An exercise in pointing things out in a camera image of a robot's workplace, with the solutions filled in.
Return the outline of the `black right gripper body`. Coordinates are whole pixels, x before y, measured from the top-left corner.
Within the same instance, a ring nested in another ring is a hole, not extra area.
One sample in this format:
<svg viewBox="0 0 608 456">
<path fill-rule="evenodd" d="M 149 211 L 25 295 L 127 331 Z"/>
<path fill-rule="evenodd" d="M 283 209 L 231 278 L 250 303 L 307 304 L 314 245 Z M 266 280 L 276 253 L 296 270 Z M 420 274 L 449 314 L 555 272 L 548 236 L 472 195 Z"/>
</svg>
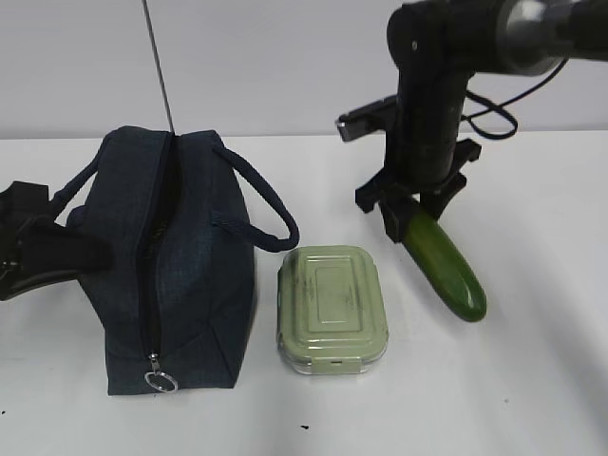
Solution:
<svg viewBox="0 0 608 456">
<path fill-rule="evenodd" d="M 447 175 L 436 182 L 416 182 L 414 178 L 400 176 L 395 167 L 385 164 L 368 182 L 355 190 L 355 203 L 364 213 L 369 213 L 382 200 L 419 195 L 422 205 L 422 195 L 426 192 L 441 189 L 449 182 L 467 183 L 461 168 L 468 162 L 478 160 L 481 151 L 482 146 L 471 139 L 457 141 Z"/>
</svg>

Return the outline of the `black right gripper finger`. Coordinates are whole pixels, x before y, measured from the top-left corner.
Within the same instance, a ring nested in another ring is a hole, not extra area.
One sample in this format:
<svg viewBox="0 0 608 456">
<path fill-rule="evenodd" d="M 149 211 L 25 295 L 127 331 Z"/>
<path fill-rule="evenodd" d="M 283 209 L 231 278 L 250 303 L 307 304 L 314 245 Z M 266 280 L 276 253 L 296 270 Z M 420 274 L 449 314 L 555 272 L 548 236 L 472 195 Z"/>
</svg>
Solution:
<svg viewBox="0 0 608 456">
<path fill-rule="evenodd" d="M 449 182 L 441 189 L 426 192 L 422 195 L 422 207 L 434 220 L 438 220 L 449 203 L 465 187 L 465 182 Z"/>
<path fill-rule="evenodd" d="M 403 243 L 411 221 L 421 210 L 419 202 L 412 197 L 385 199 L 379 208 L 387 236 L 394 243 Z"/>
</svg>

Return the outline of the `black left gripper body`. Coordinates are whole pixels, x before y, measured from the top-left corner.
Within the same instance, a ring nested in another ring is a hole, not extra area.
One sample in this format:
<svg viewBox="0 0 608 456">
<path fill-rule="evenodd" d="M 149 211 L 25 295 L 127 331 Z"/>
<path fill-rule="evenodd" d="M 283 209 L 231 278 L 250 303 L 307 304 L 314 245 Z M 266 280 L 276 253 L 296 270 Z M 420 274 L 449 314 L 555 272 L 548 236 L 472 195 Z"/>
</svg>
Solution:
<svg viewBox="0 0 608 456">
<path fill-rule="evenodd" d="M 48 186 L 15 180 L 1 193 L 1 275 L 20 266 L 26 234 L 39 222 L 52 221 Z"/>
</svg>

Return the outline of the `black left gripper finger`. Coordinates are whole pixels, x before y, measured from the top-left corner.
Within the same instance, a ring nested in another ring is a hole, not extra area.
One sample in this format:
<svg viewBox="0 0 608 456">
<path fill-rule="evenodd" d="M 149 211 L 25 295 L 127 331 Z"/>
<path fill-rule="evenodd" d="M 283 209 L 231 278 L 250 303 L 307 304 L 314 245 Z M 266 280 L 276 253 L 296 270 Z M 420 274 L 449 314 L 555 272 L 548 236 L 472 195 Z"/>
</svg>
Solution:
<svg viewBox="0 0 608 456">
<path fill-rule="evenodd" d="M 1 274 L 1 300 L 7 301 L 32 290 L 75 278 L 75 272 L 50 272 L 39 275 L 25 275 L 16 271 L 4 272 Z"/>
<path fill-rule="evenodd" d="M 59 225 L 34 226 L 19 240 L 18 276 L 23 280 L 97 272 L 112 264 L 107 242 Z"/>
</svg>

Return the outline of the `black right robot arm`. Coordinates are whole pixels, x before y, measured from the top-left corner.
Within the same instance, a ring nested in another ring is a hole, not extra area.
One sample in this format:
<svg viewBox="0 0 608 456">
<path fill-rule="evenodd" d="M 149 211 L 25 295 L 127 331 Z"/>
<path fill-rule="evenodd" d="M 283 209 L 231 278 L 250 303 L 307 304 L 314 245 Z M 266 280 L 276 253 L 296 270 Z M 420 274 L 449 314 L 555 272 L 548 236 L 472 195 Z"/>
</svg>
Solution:
<svg viewBox="0 0 608 456">
<path fill-rule="evenodd" d="M 340 116 L 341 138 L 386 135 L 382 169 L 355 193 L 379 207 L 388 236 L 403 241 L 418 214 L 439 218 L 465 187 L 478 144 L 460 140 L 468 83 L 478 73 L 540 76 L 567 59 L 607 57 L 603 1 L 418 1 L 387 26 L 398 72 L 395 95 Z"/>
</svg>

